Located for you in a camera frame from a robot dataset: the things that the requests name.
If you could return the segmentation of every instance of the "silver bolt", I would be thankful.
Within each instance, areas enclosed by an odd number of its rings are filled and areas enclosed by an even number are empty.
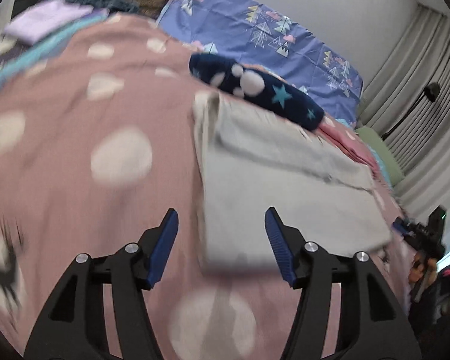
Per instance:
[[[318,245],[315,242],[307,242],[305,244],[305,250],[313,253],[318,250]]]
[[[132,243],[132,244],[126,245],[125,251],[126,251],[127,253],[135,253],[135,252],[138,251],[138,248],[139,248],[139,247],[138,247],[137,244]]]
[[[370,258],[368,256],[368,254],[366,254],[364,251],[359,251],[356,254],[356,258],[358,259],[358,261],[361,261],[362,263],[364,263],[365,261],[368,261],[368,259]]]
[[[79,264],[83,264],[88,260],[88,255],[86,253],[80,253],[77,257],[75,257],[75,261]]]

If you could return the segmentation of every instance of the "navy blue fabric with stars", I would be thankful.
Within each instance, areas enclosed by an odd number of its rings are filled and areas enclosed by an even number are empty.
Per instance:
[[[204,83],[268,109],[309,131],[318,127],[325,113],[299,89],[261,70],[244,67],[234,59],[193,54],[190,72]]]

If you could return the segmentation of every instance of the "hand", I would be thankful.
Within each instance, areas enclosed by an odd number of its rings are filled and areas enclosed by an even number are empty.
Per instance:
[[[413,258],[413,266],[410,269],[410,273],[408,274],[408,283],[410,285],[414,285],[417,281],[419,281],[423,275],[425,274],[425,265],[420,264],[417,268],[414,268],[414,265],[417,261],[421,258],[420,252],[415,255]],[[431,286],[435,280],[437,279],[437,260],[436,259],[429,259],[428,260],[428,268],[431,271],[431,275],[428,278],[428,282],[425,284],[425,288],[428,288]]]

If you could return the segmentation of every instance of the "white garment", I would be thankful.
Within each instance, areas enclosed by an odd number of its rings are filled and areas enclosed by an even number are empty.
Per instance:
[[[246,103],[215,95],[196,101],[194,112],[204,267],[276,269],[264,227],[270,206],[332,254],[352,256],[390,240],[367,166]]]

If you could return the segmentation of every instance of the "pink folded cloth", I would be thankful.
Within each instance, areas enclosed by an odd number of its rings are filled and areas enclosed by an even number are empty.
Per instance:
[[[382,178],[380,167],[375,157],[353,130],[337,122],[330,115],[325,115],[315,132],[320,137],[333,143],[355,162],[368,165],[375,180]]]
[[[91,5],[69,4],[65,0],[47,0],[28,8],[13,19],[4,32],[33,45],[53,31],[94,10]]]

